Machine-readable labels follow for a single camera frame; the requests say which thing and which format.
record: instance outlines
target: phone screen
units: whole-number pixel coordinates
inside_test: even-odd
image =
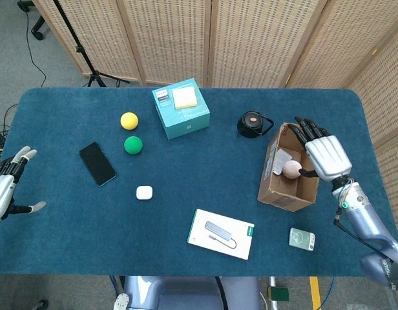
[[[106,184],[116,176],[116,171],[96,142],[80,150],[80,157],[98,186]]]

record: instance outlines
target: tripod stand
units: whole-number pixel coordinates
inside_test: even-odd
[[[104,82],[100,76],[105,76],[107,78],[115,79],[118,82],[130,83],[129,81],[126,81],[125,79],[120,79],[118,77],[110,76],[108,74],[99,72],[96,69],[94,69],[93,64],[91,63],[87,53],[85,52],[83,45],[81,45],[80,40],[78,39],[76,32],[74,31],[73,27],[70,24],[70,21],[68,20],[67,16],[65,15],[65,12],[64,12],[63,8],[61,7],[59,1],[53,0],[53,2],[56,5],[58,12],[60,13],[61,17],[63,18],[64,23],[66,24],[68,30],[70,31],[72,37],[74,38],[74,40],[77,44],[76,52],[80,53],[83,56],[87,66],[89,66],[89,68],[90,68],[91,74],[90,74],[90,80],[89,80],[89,83],[87,84],[87,87],[90,87],[91,83],[93,81],[96,81],[100,87],[107,87],[106,84],[104,84]]]

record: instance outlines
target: open cardboard box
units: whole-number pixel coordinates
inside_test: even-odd
[[[277,176],[272,172],[278,149],[283,149],[292,155],[293,160],[299,161],[302,168],[307,171],[313,170],[305,148],[287,124],[283,123],[275,137],[269,142],[259,185],[258,201],[287,211],[297,211],[315,203],[319,179],[300,176],[291,180],[283,174]]]

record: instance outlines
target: green ball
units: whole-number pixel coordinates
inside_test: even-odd
[[[129,154],[137,154],[141,151],[143,148],[143,142],[141,142],[141,139],[136,136],[131,136],[124,141],[124,149],[126,152]]]

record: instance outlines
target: yellow ball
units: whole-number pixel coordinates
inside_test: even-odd
[[[137,115],[132,112],[124,113],[120,118],[120,123],[124,129],[132,130],[135,129],[139,123]]]

